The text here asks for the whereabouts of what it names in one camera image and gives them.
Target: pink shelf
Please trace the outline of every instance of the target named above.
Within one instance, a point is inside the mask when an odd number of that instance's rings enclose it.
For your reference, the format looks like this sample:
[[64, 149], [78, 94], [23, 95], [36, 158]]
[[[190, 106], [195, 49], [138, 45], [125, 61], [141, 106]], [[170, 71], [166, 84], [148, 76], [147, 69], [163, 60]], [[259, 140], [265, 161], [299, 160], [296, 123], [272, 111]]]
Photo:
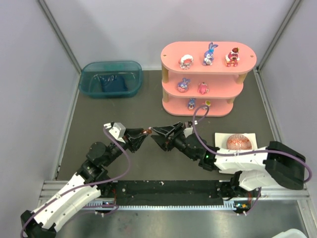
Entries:
[[[183, 77], [191, 80], [186, 93], [177, 90], [177, 84]], [[185, 75], [169, 72], [168, 83], [162, 82], [162, 85], [164, 90], [174, 97], [230, 99], [238, 96], [243, 89], [243, 84], [236, 83], [237, 78], [237, 75]], [[198, 93], [198, 84], [201, 82], [209, 86], [209, 92], [204, 95]]]
[[[168, 103], [163, 101], [163, 107], [168, 113], [175, 116], [192, 116], [195, 109], [193, 111], [188, 110], [188, 101], [188, 98], [174, 98], [170, 96]], [[204, 99], [197, 99], [196, 107], [200, 106], [204, 101]], [[226, 100], [211, 99], [210, 102], [211, 107], [207, 115], [208, 117], [223, 117], [229, 114], [233, 108], [233, 103], [229, 104]], [[197, 115], [203, 116], [205, 112], [205, 110], [200, 109]]]
[[[185, 74], [245, 74], [252, 70], [257, 62], [254, 51], [238, 42], [213, 42], [219, 46], [214, 50], [214, 61], [211, 66], [203, 66], [204, 53], [208, 50], [210, 42], [174, 42], [167, 45], [161, 53], [161, 61], [169, 71]], [[239, 65], [227, 67], [224, 62], [226, 54], [234, 47], [238, 47]], [[188, 70], [179, 67], [179, 59], [184, 55], [194, 57], [194, 63]]]

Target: decorated egg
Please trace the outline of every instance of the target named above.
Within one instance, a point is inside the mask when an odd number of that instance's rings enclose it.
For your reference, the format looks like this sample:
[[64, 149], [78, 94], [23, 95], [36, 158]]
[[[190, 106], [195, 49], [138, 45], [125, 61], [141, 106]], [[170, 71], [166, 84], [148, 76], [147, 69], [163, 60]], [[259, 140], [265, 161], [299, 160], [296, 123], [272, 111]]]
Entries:
[[227, 140], [228, 150], [251, 150], [250, 140], [242, 134], [234, 134]]

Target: wooden shelf post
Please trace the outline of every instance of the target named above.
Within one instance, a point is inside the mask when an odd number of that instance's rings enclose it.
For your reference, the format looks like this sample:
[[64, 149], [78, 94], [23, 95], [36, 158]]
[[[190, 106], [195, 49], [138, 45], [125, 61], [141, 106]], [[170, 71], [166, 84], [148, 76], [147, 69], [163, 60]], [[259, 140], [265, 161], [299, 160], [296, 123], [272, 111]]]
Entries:
[[242, 84], [243, 81], [246, 79], [248, 73], [240, 74], [239, 77], [237, 78], [237, 84]]
[[163, 101], [168, 103], [168, 93], [166, 93], [166, 91], [163, 89]]
[[162, 81], [163, 83], [168, 83], [168, 70], [162, 64]]
[[235, 99], [235, 98], [227, 99], [227, 103], [229, 103], [229, 104], [230, 104], [230, 103], [233, 103], [234, 99]]

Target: teal plastic bin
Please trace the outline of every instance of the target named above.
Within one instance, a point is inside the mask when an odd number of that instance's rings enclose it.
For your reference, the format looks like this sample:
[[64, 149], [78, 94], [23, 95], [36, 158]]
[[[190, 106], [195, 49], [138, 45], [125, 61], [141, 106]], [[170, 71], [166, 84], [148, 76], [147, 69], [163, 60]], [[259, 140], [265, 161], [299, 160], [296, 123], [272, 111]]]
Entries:
[[127, 98], [142, 86], [143, 71], [134, 61], [94, 62], [81, 72], [79, 91], [92, 98]]

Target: gray table surface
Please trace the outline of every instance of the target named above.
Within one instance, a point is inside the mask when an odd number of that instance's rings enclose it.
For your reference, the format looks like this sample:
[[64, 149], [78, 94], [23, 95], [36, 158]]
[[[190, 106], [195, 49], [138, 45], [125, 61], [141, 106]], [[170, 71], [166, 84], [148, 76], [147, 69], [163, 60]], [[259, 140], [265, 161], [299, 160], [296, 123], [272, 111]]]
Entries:
[[[103, 134], [103, 124], [111, 121], [136, 128], [164, 126], [191, 117], [176, 117], [162, 107], [161, 71], [145, 71], [144, 83], [135, 97], [122, 99], [91, 99], [79, 94], [68, 140], [62, 159], [59, 180], [68, 180], [86, 160], [90, 145], [109, 140]], [[249, 72], [242, 93], [236, 98], [231, 113], [220, 118], [206, 118], [198, 126], [200, 136], [214, 145], [214, 133], [256, 133], [259, 147], [273, 140], [263, 102], [253, 72]], [[228, 179], [230, 176], [204, 171], [198, 161], [192, 162], [174, 149], [162, 151], [151, 138], [147, 138], [139, 151], [131, 154], [132, 168], [126, 180], [204, 180]], [[123, 173], [127, 168], [124, 156], [109, 167], [109, 176]]]
[[271, 238], [306, 229], [296, 201], [258, 202], [248, 216], [232, 211], [117, 211], [75, 217], [56, 238]]

